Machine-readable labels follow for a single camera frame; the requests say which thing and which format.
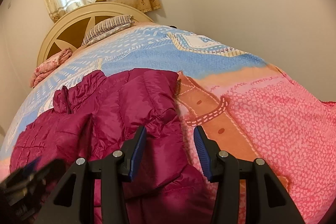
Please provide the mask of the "magenta puffer jacket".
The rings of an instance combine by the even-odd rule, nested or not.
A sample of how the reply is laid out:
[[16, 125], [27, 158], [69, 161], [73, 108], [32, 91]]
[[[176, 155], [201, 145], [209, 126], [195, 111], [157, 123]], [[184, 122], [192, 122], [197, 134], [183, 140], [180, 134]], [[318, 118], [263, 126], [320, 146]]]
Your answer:
[[14, 146], [10, 170], [34, 159], [72, 164], [83, 157], [103, 159], [147, 130], [139, 171], [123, 185], [131, 223], [209, 223], [213, 211], [202, 174], [187, 160], [174, 101], [178, 75], [133, 69], [112, 76], [86, 75], [63, 87], [53, 107], [23, 131]]

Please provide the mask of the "blue and pink bedspread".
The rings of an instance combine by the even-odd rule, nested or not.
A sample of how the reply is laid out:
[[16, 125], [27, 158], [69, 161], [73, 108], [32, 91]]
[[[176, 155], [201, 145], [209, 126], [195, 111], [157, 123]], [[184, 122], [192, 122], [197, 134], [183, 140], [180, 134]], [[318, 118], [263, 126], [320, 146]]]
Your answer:
[[52, 108], [52, 96], [99, 69], [107, 76], [133, 68], [176, 71], [189, 161], [199, 167], [192, 127], [221, 143], [229, 122], [240, 134], [230, 143], [240, 158], [263, 156], [306, 223], [335, 211], [335, 103], [322, 102], [278, 67], [206, 36], [168, 26], [133, 27], [87, 47], [42, 81], [17, 112], [1, 148], [2, 173], [20, 133]]

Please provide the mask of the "folded pink floral blanket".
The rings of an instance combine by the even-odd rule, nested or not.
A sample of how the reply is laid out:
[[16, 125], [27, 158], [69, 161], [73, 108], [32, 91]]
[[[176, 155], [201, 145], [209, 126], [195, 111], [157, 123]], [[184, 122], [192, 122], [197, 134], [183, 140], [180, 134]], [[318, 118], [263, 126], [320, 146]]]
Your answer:
[[36, 69], [33, 71], [33, 75], [31, 76], [29, 81], [29, 87], [36, 87], [55, 69], [57, 69], [60, 65], [64, 64], [72, 56], [72, 53], [73, 51], [70, 48], [66, 48], [54, 54], [46, 61], [42, 62], [41, 65], [36, 67]]

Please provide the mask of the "cream wooden headboard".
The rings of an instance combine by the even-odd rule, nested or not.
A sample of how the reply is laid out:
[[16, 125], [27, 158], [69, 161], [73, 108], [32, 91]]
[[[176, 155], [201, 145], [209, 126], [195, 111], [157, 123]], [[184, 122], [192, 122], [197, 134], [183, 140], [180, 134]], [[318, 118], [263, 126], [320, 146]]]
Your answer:
[[152, 22], [143, 12], [117, 2], [97, 2], [85, 5], [62, 16], [49, 30], [42, 42], [37, 65], [55, 53], [80, 48], [85, 34], [99, 22], [119, 15], [131, 15], [135, 22]]

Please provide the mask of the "striped pillow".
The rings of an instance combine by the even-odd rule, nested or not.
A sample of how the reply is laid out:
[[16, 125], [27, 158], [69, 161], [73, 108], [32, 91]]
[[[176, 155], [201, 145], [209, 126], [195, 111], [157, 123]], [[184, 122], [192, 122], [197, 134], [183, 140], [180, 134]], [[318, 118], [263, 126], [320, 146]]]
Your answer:
[[120, 15], [101, 21], [92, 27], [84, 36], [82, 46], [90, 46], [113, 34], [130, 28], [134, 24], [131, 15]]

